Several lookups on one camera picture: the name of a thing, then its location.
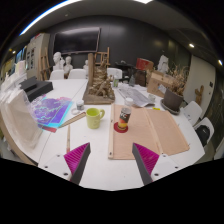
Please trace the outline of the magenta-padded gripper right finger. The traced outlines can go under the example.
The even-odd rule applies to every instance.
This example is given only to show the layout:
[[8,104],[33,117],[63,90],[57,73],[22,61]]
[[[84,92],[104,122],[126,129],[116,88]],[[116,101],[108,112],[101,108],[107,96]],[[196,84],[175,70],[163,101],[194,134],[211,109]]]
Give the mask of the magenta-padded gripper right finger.
[[180,169],[167,154],[158,155],[150,149],[134,143],[132,153],[135,157],[144,185],[152,183]]

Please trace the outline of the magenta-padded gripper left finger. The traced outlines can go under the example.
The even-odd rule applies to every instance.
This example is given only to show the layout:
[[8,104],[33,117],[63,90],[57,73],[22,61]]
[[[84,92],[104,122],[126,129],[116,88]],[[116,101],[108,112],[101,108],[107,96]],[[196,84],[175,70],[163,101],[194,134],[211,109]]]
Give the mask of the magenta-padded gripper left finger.
[[90,143],[85,143],[65,155],[55,155],[40,168],[78,185],[90,152]]

